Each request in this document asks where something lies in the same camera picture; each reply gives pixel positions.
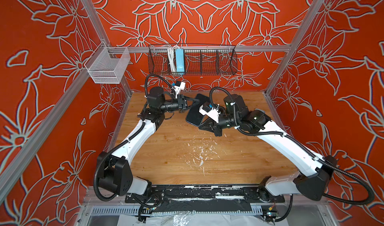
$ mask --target red floral wallpaper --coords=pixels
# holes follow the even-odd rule
[[[0,173],[100,43],[80,0],[0,0]],[[88,79],[0,206],[0,225],[73,224],[126,102]]]
[[[80,0],[0,0],[0,173],[100,43]]]
[[[313,0],[92,0],[113,46],[166,43],[277,46],[290,44]],[[180,76],[189,90],[221,86],[263,90],[283,52],[238,54],[234,76]],[[145,54],[133,54],[125,74],[143,91]]]
[[[0,207],[0,225],[73,225],[126,102],[121,85],[87,80]]]
[[[271,94],[289,133],[375,190],[369,205],[332,202],[342,225],[384,224],[383,14],[383,0],[325,0]],[[339,173],[328,190],[366,197]]]

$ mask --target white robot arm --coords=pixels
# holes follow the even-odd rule
[[[209,116],[199,125],[199,129],[212,132],[215,136],[222,136],[223,129],[234,127],[242,134],[257,136],[287,157],[298,169],[291,175],[265,177],[258,186],[260,200],[268,202],[271,195],[302,194],[309,199],[318,201],[324,195],[333,171],[336,170],[356,180],[368,191],[367,199],[348,201],[347,203],[367,204],[372,202],[374,199],[372,189],[355,176],[338,169],[337,160],[334,157],[324,157],[306,148],[281,129],[263,111],[257,109],[249,111],[240,95],[229,94],[222,88],[221,90],[225,91],[228,96],[224,98],[226,109],[222,107],[223,109],[219,110],[219,107],[212,102],[214,89],[210,92],[211,102],[196,106],[199,107],[199,111],[195,111],[194,115],[191,115]],[[113,192],[114,195],[125,195],[126,193],[148,195],[150,193],[151,183],[132,175],[130,164],[133,157],[161,125],[165,118],[165,112],[176,110],[184,112],[198,104],[199,101],[182,94],[178,94],[174,99],[165,100],[164,90],[161,87],[154,87],[147,96],[147,103],[150,107],[143,109],[142,114],[139,115],[141,120],[125,140],[110,152],[102,152],[98,157],[94,189],[98,198],[103,201],[107,201],[111,197],[103,197],[99,193],[98,186]]]

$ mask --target smartphone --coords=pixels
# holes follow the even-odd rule
[[[199,100],[199,103],[189,109],[185,121],[195,126],[201,125],[204,119],[204,115],[200,114],[199,109],[205,102],[209,102],[209,97],[203,94],[197,94],[195,99]]]

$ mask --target wire mesh basket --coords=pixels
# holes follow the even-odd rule
[[[149,45],[149,72],[157,75],[235,75],[237,54],[235,46],[178,44],[184,50],[184,71],[173,72],[168,57],[169,45]]]
[[[128,48],[124,49],[120,58],[109,53],[109,48],[102,42],[84,64],[95,83],[119,84],[131,60]]]

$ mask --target wooden tabletop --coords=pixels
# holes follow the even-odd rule
[[[195,97],[197,93],[183,94]],[[271,116],[261,92],[237,94],[243,97],[249,110],[263,109]],[[223,105],[225,96],[215,92],[214,102]],[[144,103],[144,93],[132,95],[116,145],[136,126]],[[259,138],[242,135],[234,128],[224,129],[222,137],[215,137],[187,123],[186,115],[187,112],[175,112],[148,138],[132,161],[134,176],[153,184],[241,184],[260,183],[265,176],[281,176],[296,170],[285,156]]]

